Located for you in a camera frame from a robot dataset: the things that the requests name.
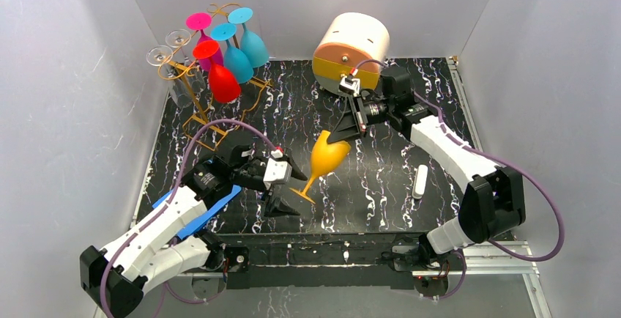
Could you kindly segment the yellow plastic wine glass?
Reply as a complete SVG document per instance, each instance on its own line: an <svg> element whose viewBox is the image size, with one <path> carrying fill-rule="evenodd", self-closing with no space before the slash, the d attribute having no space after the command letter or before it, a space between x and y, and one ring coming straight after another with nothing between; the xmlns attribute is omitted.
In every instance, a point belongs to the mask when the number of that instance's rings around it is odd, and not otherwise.
<svg viewBox="0 0 621 318"><path fill-rule="evenodd" d="M311 204L315 204L315 201L308 195L308 191L312 184L318 178L326 176L330 172L336 170L351 150L351 145L346 141L329 143L327 139L330 137L330 134L330 131L323 130L313 145L310 156L311 174L303 190L300 191L290 188L291 191L306 201L309 201Z"/></svg>

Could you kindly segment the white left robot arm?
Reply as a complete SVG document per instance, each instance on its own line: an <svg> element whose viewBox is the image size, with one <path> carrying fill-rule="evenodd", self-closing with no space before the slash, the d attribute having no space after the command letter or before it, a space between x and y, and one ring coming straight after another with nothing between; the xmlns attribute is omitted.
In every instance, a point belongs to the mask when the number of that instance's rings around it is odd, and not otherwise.
<svg viewBox="0 0 621 318"><path fill-rule="evenodd" d="M273 197L276 185L307 180L291 150L278 147L266 156L254 155L254 142L248 130L229 133L133 228L101 249L91 245L82 251L81 287L107 317L127 317L148 291L186 270L227 263L221 241L188 226L219 212L235 187L260 192L267 217L299 214Z"/></svg>

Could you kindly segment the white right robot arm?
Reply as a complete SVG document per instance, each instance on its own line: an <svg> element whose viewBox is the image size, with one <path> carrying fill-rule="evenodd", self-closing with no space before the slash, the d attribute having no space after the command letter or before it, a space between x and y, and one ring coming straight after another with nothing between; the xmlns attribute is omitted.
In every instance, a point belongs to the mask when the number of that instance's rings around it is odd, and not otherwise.
<svg viewBox="0 0 621 318"><path fill-rule="evenodd" d="M421 98L402 67L383 69L382 89L364 89L353 69L341 78L347 107L328 144L364 137L371 125L389 123L413 145L423 149L457 182L463 193L457 216L420 235L413 257L430 263L459 248L480 244L526 220L523 178L514 168L483 157L455 136L441 110Z"/></svg>

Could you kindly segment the red plastic wine glass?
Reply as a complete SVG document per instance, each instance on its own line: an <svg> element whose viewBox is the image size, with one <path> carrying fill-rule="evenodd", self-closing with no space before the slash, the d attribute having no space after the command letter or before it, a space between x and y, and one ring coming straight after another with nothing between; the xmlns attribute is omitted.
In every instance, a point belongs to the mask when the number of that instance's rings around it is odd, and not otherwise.
<svg viewBox="0 0 621 318"><path fill-rule="evenodd" d="M230 103L241 95L241 86L229 69L215 61L214 57L219 49L220 46L217 42L206 40L193 49L193 55L197 59L206 59L211 64L208 82L215 101Z"/></svg>

